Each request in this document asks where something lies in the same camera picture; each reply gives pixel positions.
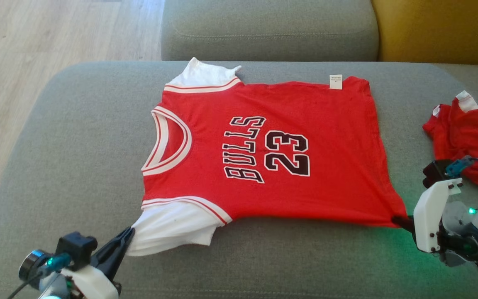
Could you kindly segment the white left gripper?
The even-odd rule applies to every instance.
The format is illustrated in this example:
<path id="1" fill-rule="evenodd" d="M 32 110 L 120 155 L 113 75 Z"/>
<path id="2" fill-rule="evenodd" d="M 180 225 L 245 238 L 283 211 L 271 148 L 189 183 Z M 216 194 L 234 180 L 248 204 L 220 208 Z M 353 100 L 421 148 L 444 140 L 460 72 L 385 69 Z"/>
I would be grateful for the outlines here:
<path id="1" fill-rule="evenodd" d="M 91 265 L 79 271 L 62 269 L 40 280 L 40 299 L 118 299 L 114 278 L 135 235 L 127 227 L 98 249 Z"/>

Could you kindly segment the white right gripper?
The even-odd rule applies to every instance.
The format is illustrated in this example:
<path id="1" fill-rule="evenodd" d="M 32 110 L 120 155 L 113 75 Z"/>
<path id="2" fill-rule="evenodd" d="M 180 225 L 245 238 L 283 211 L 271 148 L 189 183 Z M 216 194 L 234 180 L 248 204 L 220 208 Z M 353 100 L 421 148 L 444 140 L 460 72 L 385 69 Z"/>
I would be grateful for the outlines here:
<path id="1" fill-rule="evenodd" d="M 413 215 L 396 215 L 391 221 L 400 228 L 415 233 L 415 242 L 419 250 L 425 253 L 440 250 L 437 233 L 444 208 L 449 196 L 461 192 L 458 185 L 462 183 L 462 178 L 435 182 L 422 193 Z"/>

